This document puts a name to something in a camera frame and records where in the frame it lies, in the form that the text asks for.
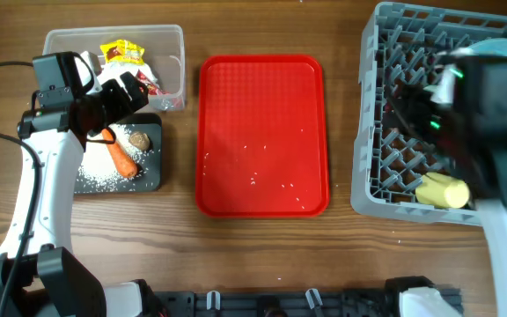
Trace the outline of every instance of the green light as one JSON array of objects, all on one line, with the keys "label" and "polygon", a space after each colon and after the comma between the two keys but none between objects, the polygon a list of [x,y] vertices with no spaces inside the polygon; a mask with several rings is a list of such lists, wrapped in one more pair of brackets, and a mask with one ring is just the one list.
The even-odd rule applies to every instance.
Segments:
[{"label": "green light", "polygon": [[439,129],[439,128],[441,128],[441,126],[440,126],[440,125],[439,125],[439,123],[437,123],[437,122],[430,122],[430,125],[431,125],[432,127],[434,127],[435,129]]},{"label": "green light", "polygon": [[450,72],[453,73],[453,75],[459,77],[459,78],[463,78],[463,73],[458,71],[458,70],[455,70],[455,69],[449,69]]}]

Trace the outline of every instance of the brown round object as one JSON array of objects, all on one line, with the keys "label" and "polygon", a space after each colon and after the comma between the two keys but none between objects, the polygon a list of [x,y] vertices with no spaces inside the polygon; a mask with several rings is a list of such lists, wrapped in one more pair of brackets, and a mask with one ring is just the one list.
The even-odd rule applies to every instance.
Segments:
[{"label": "brown round object", "polygon": [[134,131],[129,136],[130,144],[134,145],[140,151],[148,151],[150,148],[150,139],[140,131]]}]

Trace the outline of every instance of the dish rack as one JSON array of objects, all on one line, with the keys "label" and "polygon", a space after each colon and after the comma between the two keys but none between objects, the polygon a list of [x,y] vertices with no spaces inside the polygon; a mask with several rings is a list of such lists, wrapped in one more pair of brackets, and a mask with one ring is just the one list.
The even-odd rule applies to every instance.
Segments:
[{"label": "dish rack", "polygon": [[439,171],[421,142],[383,129],[384,86],[436,85],[441,71],[432,47],[465,48],[507,38],[507,17],[433,7],[380,3],[363,31],[359,61],[361,113],[354,149],[351,205],[364,215],[420,223],[480,225],[476,211],[417,202],[422,174]]}]

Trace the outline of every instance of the plastic crate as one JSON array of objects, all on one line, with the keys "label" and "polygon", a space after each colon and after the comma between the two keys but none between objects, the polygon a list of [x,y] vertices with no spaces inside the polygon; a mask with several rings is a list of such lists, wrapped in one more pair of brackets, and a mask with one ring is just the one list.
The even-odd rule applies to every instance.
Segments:
[{"label": "plastic crate", "polygon": [[358,213],[421,223],[480,225],[474,210],[437,209],[416,201],[421,175],[442,165],[420,152],[415,139],[382,129],[384,85],[434,85],[440,73],[430,48],[463,48],[507,38],[507,17],[432,7],[380,3],[361,39],[361,113],[355,141],[351,205]]},{"label": "plastic crate", "polygon": [[50,31],[42,54],[63,51],[89,51],[105,57],[99,46],[116,40],[129,40],[144,48],[143,59],[167,94],[149,96],[149,106],[141,111],[181,110],[185,106],[185,46],[183,30],[176,25],[104,26]]}]

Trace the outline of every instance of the white granules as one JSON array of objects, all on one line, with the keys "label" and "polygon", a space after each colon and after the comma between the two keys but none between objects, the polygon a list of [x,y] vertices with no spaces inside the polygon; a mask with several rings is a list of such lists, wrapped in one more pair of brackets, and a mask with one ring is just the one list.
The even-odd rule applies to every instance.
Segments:
[{"label": "white granules", "polygon": [[[127,155],[129,155],[137,164],[144,162],[144,153],[130,144],[130,132],[125,126],[113,124],[110,128],[116,135],[117,143],[121,146]],[[91,140],[102,140],[101,134],[91,137]],[[96,144],[88,142],[85,146],[84,159],[79,167],[79,174],[85,178],[87,185],[98,191],[114,191],[120,183],[130,182],[125,179],[114,166],[113,158],[105,144]]]}]

